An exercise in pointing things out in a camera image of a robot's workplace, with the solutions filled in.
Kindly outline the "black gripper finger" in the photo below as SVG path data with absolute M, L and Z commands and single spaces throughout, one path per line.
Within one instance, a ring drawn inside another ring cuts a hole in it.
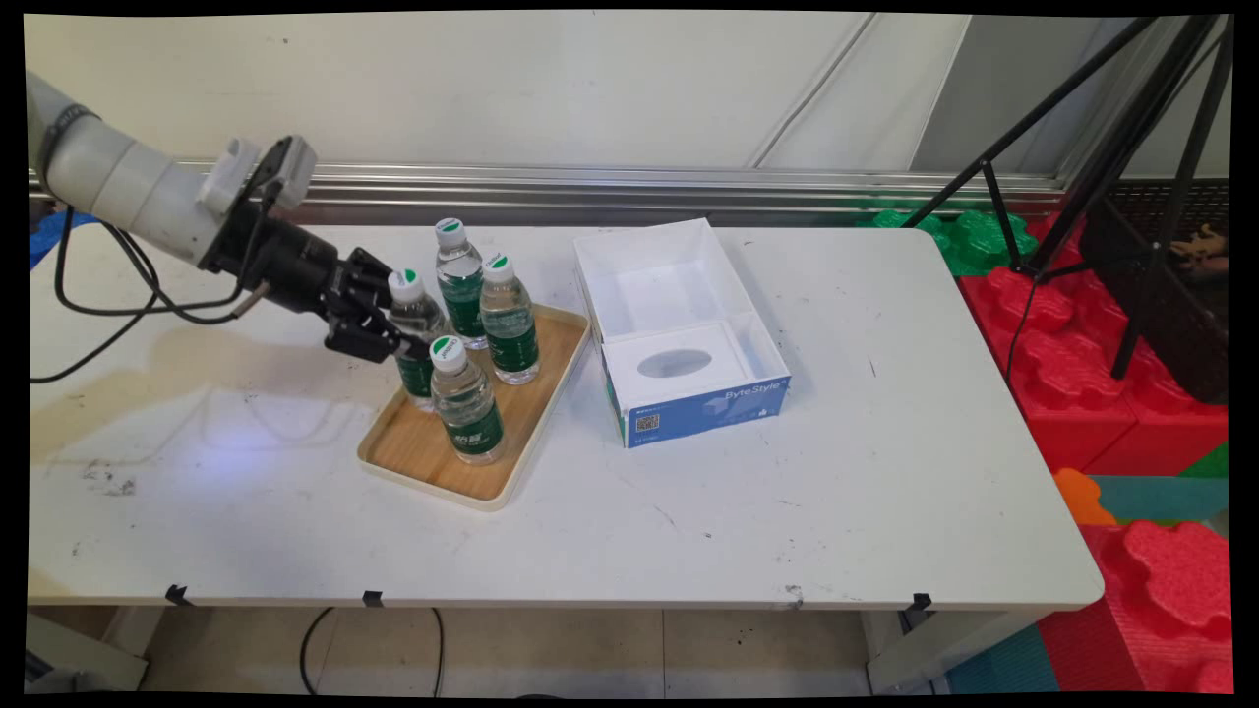
M 392 307 L 390 277 L 394 270 L 390 265 L 369 254 L 364 248 L 355 248 L 346 261 L 351 283 L 373 296 L 376 307 Z
M 329 350 L 371 363 L 381 363 L 390 357 L 429 360 L 428 340 L 403 330 L 378 311 L 369 317 L 331 312 L 327 323 L 325 348 Z

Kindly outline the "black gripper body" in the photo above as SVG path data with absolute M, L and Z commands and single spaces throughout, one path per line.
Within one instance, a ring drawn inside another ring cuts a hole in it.
M 227 272 L 248 296 L 230 310 L 243 315 L 262 300 L 319 317 L 358 317 L 347 263 L 337 247 L 288 220 L 230 215 L 201 258 L 201 270 Z

